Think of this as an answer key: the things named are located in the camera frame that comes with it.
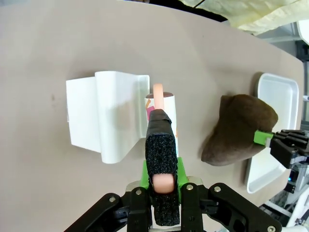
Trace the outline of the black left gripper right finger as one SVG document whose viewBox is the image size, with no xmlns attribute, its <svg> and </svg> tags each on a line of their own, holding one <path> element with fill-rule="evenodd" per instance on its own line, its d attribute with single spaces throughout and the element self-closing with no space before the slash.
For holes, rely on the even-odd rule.
<svg viewBox="0 0 309 232">
<path fill-rule="evenodd" d="M 206 188 L 200 179 L 187 177 L 178 158 L 181 231 L 202 232 L 203 214 L 230 232 L 280 232 L 282 225 L 224 183 Z"/>
</svg>

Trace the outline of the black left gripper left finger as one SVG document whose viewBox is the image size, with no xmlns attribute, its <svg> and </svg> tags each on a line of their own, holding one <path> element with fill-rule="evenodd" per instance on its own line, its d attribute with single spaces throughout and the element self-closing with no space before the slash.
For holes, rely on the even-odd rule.
<svg viewBox="0 0 309 232">
<path fill-rule="evenodd" d="M 107 193 L 80 216 L 67 232 L 147 232 L 152 226 L 149 177 L 143 162 L 140 181 L 130 183 L 123 196 Z"/>
</svg>

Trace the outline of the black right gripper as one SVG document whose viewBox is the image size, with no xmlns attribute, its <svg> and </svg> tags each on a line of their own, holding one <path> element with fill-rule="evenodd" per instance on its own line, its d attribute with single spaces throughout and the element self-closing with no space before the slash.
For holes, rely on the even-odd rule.
<svg viewBox="0 0 309 232">
<path fill-rule="evenodd" d="M 295 193 L 306 185 L 309 165 L 306 164 L 306 147 L 309 138 L 302 130 L 281 130 L 279 132 L 255 131 L 254 143 L 270 148 L 270 154 L 285 168 L 291 169 L 287 191 Z"/>
</svg>

